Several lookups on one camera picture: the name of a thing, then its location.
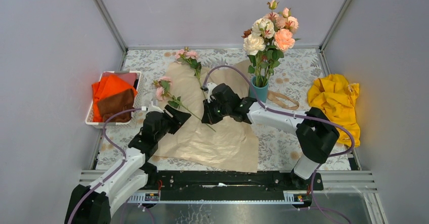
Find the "large pink rose stem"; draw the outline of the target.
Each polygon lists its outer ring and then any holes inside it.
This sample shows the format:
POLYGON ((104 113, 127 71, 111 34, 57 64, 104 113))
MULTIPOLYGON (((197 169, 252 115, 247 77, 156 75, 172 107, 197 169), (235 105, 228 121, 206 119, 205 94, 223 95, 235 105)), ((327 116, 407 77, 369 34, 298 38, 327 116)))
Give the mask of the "large pink rose stem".
POLYGON ((202 122, 202 96, 197 95, 196 88, 183 85, 174 85, 173 80, 168 76, 162 76, 153 80, 153 86, 156 88, 155 95, 157 100, 165 102, 174 109, 184 109, 200 122, 202 122))

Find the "peach kraft wrapping paper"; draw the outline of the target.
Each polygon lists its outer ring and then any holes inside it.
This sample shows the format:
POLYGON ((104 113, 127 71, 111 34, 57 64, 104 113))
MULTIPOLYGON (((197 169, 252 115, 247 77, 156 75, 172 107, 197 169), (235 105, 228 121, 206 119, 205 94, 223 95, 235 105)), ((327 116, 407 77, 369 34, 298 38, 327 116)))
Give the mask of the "peach kraft wrapping paper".
POLYGON ((201 82, 187 65, 169 64, 166 76, 172 80, 171 92, 180 96, 194 116, 174 134, 164 136, 152 157, 156 163, 179 167, 179 161, 191 161, 217 169, 256 172, 259 139, 249 124, 225 117, 208 127, 201 123, 203 100, 206 98, 201 82))

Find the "brown paper ribbon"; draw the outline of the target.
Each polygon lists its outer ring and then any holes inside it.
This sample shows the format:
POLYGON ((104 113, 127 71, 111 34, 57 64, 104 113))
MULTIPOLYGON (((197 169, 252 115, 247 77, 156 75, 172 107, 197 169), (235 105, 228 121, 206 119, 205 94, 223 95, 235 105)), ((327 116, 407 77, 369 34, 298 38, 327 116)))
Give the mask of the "brown paper ribbon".
POLYGON ((281 93, 278 93, 278 92, 268 90, 267 99, 269 99, 271 102, 273 102, 274 104, 276 104, 276 105, 278 105, 284 109, 297 110, 299 108, 299 102, 298 101, 291 99, 290 97, 283 95, 281 93), (286 100, 286 101, 293 103, 293 106, 287 105, 282 100, 286 100))

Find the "cream rose stem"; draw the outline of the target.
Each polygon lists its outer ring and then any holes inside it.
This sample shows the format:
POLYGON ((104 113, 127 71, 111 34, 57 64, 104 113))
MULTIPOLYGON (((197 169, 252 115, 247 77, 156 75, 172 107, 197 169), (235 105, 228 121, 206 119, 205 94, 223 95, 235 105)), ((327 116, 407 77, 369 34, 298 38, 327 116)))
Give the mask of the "cream rose stem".
POLYGON ((246 52, 250 66, 248 72, 256 76, 256 86, 263 87, 268 83, 268 67, 271 58, 270 39, 274 35, 274 24, 265 18, 256 20, 252 34, 243 39, 243 49, 246 52))

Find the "pink bud rose stem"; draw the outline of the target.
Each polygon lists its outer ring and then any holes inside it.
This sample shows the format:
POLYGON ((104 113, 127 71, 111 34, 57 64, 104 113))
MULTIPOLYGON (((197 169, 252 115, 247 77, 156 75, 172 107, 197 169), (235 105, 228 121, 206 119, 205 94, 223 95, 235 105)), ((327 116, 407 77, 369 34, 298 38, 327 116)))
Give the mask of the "pink bud rose stem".
POLYGON ((269 59, 268 78, 274 74, 274 68, 280 64, 279 59, 284 58, 287 50, 294 47, 299 38, 294 35, 299 29, 299 22, 292 15, 292 8, 284 8, 280 12, 271 11, 265 15, 274 24, 274 35, 270 39, 271 58, 269 59))

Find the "peach rose stem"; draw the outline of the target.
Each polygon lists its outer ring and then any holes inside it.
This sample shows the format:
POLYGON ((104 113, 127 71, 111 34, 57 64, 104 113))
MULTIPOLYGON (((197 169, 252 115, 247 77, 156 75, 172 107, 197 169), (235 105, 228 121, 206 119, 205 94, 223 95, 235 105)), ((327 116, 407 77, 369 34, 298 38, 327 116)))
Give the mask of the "peach rose stem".
POLYGON ((275 10, 277 9, 277 7, 279 5, 279 1, 271 0, 270 2, 267 2, 267 5, 268 5, 270 12, 265 14, 263 16, 263 18, 270 20, 274 24, 276 24, 278 21, 281 21, 282 19, 284 19, 284 17, 282 15, 279 15, 278 13, 275 12, 275 10))

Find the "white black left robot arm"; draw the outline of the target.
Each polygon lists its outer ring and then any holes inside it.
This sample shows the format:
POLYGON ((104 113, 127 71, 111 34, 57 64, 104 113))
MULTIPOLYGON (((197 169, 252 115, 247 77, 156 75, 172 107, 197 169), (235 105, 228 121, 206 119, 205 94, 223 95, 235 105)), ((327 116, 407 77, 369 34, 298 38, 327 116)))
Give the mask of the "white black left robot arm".
POLYGON ((112 216, 137 190, 158 187, 157 168, 148 160, 167 134, 175 134, 191 117, 169 105, 143 107, 140 131, 122 157, 90 184, 77 185, 70 197, 65 223, 110 223, 112 216))

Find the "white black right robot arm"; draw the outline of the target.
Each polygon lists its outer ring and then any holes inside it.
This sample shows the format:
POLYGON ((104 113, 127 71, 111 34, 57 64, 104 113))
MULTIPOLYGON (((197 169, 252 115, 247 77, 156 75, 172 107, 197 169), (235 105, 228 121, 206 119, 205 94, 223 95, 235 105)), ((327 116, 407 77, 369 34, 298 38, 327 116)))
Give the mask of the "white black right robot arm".
POLYGON ((290 176, 295 189, 302 190, 310 183, 311 175, 326 162, 339 138, 338 130, 318 108, 309 111, 269 108, 255 98, 239 97, 224 83, 210 82, 202 90, 207 93, 202 123, 213 125, 230 117, 237 122, 274 127, 297 137, 303 154, 290 176))

